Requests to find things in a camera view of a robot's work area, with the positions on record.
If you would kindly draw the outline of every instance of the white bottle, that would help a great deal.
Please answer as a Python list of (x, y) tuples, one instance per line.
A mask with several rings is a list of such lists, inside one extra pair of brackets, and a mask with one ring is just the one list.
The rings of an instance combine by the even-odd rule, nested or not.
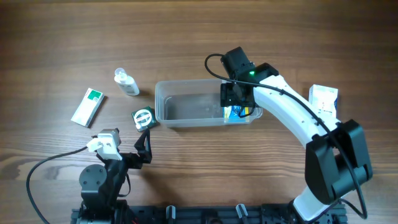
[(128, 96), (136, 96), (139, 94), (137, 83), (131, 76), (127, 75), (123, 68), (118, 68), (114, 71), (114, 81)]

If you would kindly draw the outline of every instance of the green and white box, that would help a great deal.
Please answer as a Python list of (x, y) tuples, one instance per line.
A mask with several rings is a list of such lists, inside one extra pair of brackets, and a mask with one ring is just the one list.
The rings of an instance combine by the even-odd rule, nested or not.
[(89, 88), (71, 121), (88, 127), (103, 98), (104, 94), (102, 92)]

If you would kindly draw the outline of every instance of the rectangular box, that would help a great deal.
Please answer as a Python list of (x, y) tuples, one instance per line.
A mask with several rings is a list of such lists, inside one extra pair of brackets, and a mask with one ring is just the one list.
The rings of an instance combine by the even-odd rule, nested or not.
[(88, 127), (103, 98), (104, 94), (102, 92), (89, 88), (71, 121)]
[(262, 108), (256, 108), (246, 118), (228, 117), (220, 106), (222, 80), (162, 81), (155, 88), (156, 120), (168, 128), (249, 124), (261, 117)]
[(318, 111), (336, 117), (336, 105), (338, 89), (321, 85), (313, 85), (310, 88), (308, 101)]

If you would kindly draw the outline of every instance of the wooden surface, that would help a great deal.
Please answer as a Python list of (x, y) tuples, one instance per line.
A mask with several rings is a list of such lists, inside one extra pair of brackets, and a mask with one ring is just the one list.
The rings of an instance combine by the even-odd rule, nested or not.
[[(397, 9), (393, 1), (1, 5), (1, 223), (40, 223), (25, 190), (35, 163), (81, 148), (104, 128), (119, 128), (121, 150), (132, 150), (139, 133), (131, 112), (154, 107), (157, 82), (211, 78), (205, 57), (237, 46), (305, 97), (314, 83), (339, 89), (338, 117), (363, 125), (374, 169), (363, 185), (369, 219), (349, 210), (350, 223), (396, 223)], [(140, 96), (119, 90), (118, 67)], [(210, 67), (224, 74), (219, 60)], [(70, 121), (89, 87), (108, 97), (91, 129)], [(266, 111), (250, 125), (158, 126), (151, 135), (152, 164), (129, 172), (130, 205), (285, 203), (305, 187), (302, 146)], [(50, 223), (69, 223), (80, 172), (95, 162), (82, 152), (33, 174), (32, 194)]]

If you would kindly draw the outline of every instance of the robotic arm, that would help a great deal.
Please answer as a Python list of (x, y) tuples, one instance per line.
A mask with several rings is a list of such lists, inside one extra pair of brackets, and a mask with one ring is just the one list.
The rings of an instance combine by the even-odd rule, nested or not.
[[(212, 56), (221, 56), (229, 78), (214, 74), (207, 67), (207, 60)], [(368, 181), (373, 172), (364, 133), (357, 122), (341, 123), (317, 111), (289, 87), (271, 65), (263, 63), (255, 67), (241, 47), (225, 55), (209, 55), (205, 67), (215, 77), (229, 81), (221, 84), (221, 106), (260, 106), (266, 109), (306, 149), (305, 180), (308, 187), (292, 202), (301, 221), (316, 220), (355, 189), (363, 209), (360, 215), (367, 217), (359, 185)], [(340, 154), (335, 156), (333, 147), (337, 147)]]

